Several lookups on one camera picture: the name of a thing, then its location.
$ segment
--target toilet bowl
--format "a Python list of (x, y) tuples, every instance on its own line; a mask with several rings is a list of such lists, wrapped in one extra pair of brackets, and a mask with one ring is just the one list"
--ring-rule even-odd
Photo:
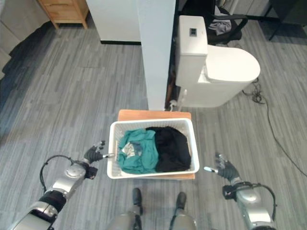
[[(190, 36), (191, 28), (197, 37)], [(260, 65), (243, 49), (208, 45), (203, 18), (181, 15), (176, 71), (180, 106), (218, 107), (253, 82)]]

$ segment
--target black baseboard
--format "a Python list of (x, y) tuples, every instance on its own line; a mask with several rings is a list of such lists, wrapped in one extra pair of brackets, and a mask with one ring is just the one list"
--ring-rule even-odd
[(280, 22), (279, 18), (246, 15), (249, 20)]
[(141, 42), (127, 42), (127, 41), (100, 41), (101, 44), (109, 44), (109, 45), (133, 45), (140, 46)]

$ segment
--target floor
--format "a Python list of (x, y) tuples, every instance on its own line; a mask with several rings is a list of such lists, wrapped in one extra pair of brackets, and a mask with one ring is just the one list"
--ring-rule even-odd
[[(273, 26), (249, 21), (243, 38), (230, 46), (240, 46), (258, 59), (276, 135), (307, 172), (307, 36), (285, 27), (269, 42)], [(49, 27), (20, 52), (8, 70), (19, 77), (0, 113), (0, 230), (42, 195), (38, 174), (48, 157), (79, 159), (93, 143), (108, 140), (119, 109), (147, 109), (141, 47), (101, 45), (91, 20), (88, 30)], [(144, 229), (168, 229), (176, 196), (184, 191), (186, 210), (198, 229), (243, 230), (236, 203), (222, 196), (227, 182), (202, 169), (214, 166), (216, 151), (225, 154), (244, 180), (274, 190), (277, 229), (307, 229), (307, 178), (275, 144), (264, 105), (240, 93), (219, 108), (184, 110), (192, 113), (197, 139), (201, 169), (196, 180), (111, 180), (106, 161), (101, 161), (96, 163), (97, 177), (84, 181), (55, 229), (105, 229), (131, 205), (131, 191), (139, 187)], [(51, 162), (44, 171), (46, 184), (68, 165), (65, 160)], [(271, 212), (270, 195), (258, 191)]]

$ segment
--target plastic basket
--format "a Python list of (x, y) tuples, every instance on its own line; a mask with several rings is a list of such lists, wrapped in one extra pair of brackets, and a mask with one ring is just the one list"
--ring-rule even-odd
[[(145, 174), (130, 174), (121, 170), (118, 165), (117, 157), (119, 153), (118, 144), (120, 139), (124, 136), (126, 130), (134, 130), (138, 128), (148, 127), (166, 127), (170, 126), (181, 133), (183, 133), (188, 140), (189, 153), (191, 156), (190, 169), (179, 172), (157, 172)], [(153, 119), (153, 120), (135, 120), (135, 121), (116, 121), (110, 127), (109, 138), (109, 153), (114, 153), (116, 156), (108, 158), (107, 175), (112, 179), (136, 178), (146, 176), (162, 176), (174, 174), (189, 174), (195, 173), (199, 170), (200, 163), (198, 160), (198, 153), (196, 147), (196, 140), (194, 136), (194, 129), (192, 122), (187, 118), (171, 118), (171, 119)]]

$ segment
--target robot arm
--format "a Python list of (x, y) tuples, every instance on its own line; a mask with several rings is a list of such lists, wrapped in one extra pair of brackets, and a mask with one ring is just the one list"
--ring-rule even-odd
[(91, 163), (110, 155), (100, 154), (105, 142), (91, 147), (84, 155), (82, 161), (74, 161), (63, 175), (48, 189), (39, 201), (32, 204), (12, 226), (10, 230), (53, 230), (59, 212), (71, 198), (76, 189), (85, 178), (94, 179), (97, 169), (91, 167)]
[(237, 169), (222, 154), (216, 154), (216, 163), (218, 169), (204, 169), (217, 173), (230, 182), (231, 185), (223, 187), (223, 195), (226, 199), (237, 202), (248, 230), (275, 230), (273, 219), (261, 205), (261, 197), (252, 184), (243, 182)]

